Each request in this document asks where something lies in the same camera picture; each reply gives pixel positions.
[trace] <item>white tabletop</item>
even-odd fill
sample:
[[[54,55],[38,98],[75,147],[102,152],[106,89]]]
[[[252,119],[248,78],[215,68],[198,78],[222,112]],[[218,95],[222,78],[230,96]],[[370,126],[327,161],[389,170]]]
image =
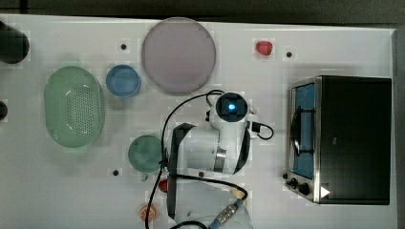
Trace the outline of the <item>white tabletop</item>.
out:
[[[142,182],[128,161],[133,139],[160,135],[163,120],[188,96],[168,96],[145,75],[140,63],[143,37],[158,21],[0,15],[0,20],[30,39],[29,56],[17,65],[0,63],[0,100],[9,115],[0,121],[1,228],[143,228],[138,218],[154,177]],[[393,76],[393,30],[202,23],[217,47],[217,64],[207,85],[241,92],[258,110],[261,122],[275,129],[270,141],[252,141],[249,162],[227,180],[249,192],[247,209],[254,228],[396,228],[394,143],[389,206],[316,205],[287,190],[287,94],[291,83],[320,74]],[[254,51],[257,40],[273,44],[268,58]],[[128,49],[123,51],[124,43]],[[292,52],[291,58],[286,52]],[[129,64],[139,73],[140,93],[113,97],[107,72]],[[45,127],[43,91],[57,69],[75,65],[100,82],[106,119],[86,153],[69,153]],[[169,129],[183,122],[204,122],[204,99],[184,106]],[[114,177],[114,169],[121,171]],[[167,224],[165,199],[157,191],[160,216]]]

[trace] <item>teal cup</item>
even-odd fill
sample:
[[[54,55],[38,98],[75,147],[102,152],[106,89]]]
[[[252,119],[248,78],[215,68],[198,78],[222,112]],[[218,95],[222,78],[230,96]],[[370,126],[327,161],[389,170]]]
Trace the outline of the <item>teal cup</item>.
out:
[[[135,139],[128,151],[131,165],[142,173],[142,181],[160,168],[161,146],[160,140],[153,135],[142,135]]]

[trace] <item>wire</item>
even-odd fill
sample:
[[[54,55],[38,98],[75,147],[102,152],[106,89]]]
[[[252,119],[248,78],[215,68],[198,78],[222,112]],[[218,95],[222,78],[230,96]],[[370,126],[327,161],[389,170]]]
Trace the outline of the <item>wire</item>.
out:
[[[263,124],[263,123],[260,123],[260,125],[261,125],[261,126],[265,126],[265,127],[267,127],[269,130],[271,130],[271,135],[270,135],[269,137],[263,137],[263,136],[257,134],[257,136],[258,136],[260,139],[262,139],[262,140],[270,140],[270,139],[274,136],[274,130],[273,130],[273,128],[271,128],[270,126],[268,126],[268,125],[266,125],[266,124]]]
[[[229,183],[223,180],[217,180],[217,179],[208,179],[208,178],[202,178],[202,177],[191,177],[188,175],[179,175],[179,174],[174,174],[173,177],[180,177],[180,178],[186,178],[186,179],[194,179],[194,180],[199,180],[199,181],[204,181],[204,182],[210,182],[210,183],[217,183],[217,184],[223,184],[230,186],[232,188],[236,188],[239,191],[244,193],[244,196],[241,198],[241,200],[245,200],[247,198],[247,190],[244,188],[234,184],[234,183]]]
[[[212,91],[210,91],[211,93],[222,93],[222,94],[224,94],[225,92],[224,91],[222,91],[222,90],[212,90]],[[206,101],[206,103],[208,104],[208,106],[212,106],[212,104],[211,104],[211,102],[208,100],[208,97],[210,96],[211,94],[207,94],[206,96],[205,96],[205,101]]]
[[[165,148],[164,148],[164,132],[165,132],[165,130],[166,130],[166,126],[167,126],[167,123],[168,123],[170,117],[175,113],[175,111],[176,111],[178,108],[180,108],[182,105],[184,105],[185,103],[187,103],[187,102],[189,102],[189,101],[191,101],[191,100],[193,100],[193,99],[196,99],[196,98],[199,98],[199,97],[203,97],[203,96],[209,97],[209,96],[212,95],[212,94],[223,94],[223,93],[224,93],[224,92],[223,92],[223,91],[220,91],[220,90],[212,90],[212,91],[208,92],[207,94],[199,94],[199,95],[196,95],[196,96],[191,97],[191,98],[189,98],[189,99],[186,99],[186,100],[183,101],[181,104],[179,104],[179,105],[170,113],[170,115],[169,115],[168,117],[166,117],[166,120],[164,121],[163,129],[162,129],[162,131],[161,131],[161,140],[160,140],[160,146],[161,146],[160,171],[159,171],[158,177],[157,177],[157,179],[156,179],[156,181],[155,181],[155,185],[154,185],[154,187],[153,187],[151,196],[149,197],[148,207],[146,208],[146,217],[145,217],[145,228],[146,228],[146,229],[149,229],[149,220],[148,220],[148,219],[149,219],[149,213],[150,213],[150,209],[151,209],[151,205],[152,205],[152,201],[153,201],[153,196],[155,195],[156,189],[157,189],[157,187],[158,187],[158,184],[159,184],[159,181],[160,181],[160,177],[161,177],[161,173],[162,173],[164,167],[167,166],[167,162],[168,162],[166,150],[165,150]]]
[[[195,220],[181,222],[181,223],[177,224],[176,226],[173,226],[170,229],[181,228],[181,227],[183,227],[185,225],[197,225],[197,226],[200,226],[202,229],[208,229],[202,222],[198,222],[198,221],[195,221]]]

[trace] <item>purple plate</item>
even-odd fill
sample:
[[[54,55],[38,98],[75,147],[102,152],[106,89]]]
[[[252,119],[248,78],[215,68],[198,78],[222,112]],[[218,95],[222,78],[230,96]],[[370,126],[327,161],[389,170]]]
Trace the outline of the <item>purple plate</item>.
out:
[[[172,94],[191,93],[204,85],[216,60],[209,32],[184,17],[168,18],[150,30],[141,55],[146,74]]]

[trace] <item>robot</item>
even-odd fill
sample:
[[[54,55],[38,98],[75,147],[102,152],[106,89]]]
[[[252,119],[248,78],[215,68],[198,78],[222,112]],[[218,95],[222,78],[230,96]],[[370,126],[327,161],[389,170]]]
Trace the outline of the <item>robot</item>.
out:
[[[210,229],[252,229],[243,205],[247,196],[245,190],[243,198],[235,198],[229,192],[208,185],[205,178],[189,176],[187,170],[234,175],[247,162],[251,139],[256,136],[270,139],[274,132],[257,122],[257,115],[240,94],[221,94],[212,104],[207,97],[207,102],[210,110],[206,120],[211,129],[182,123],[168,138],[168,215],[176,223],[197,220]],[[257,134],[261,126],[271,130],[271,137]]]

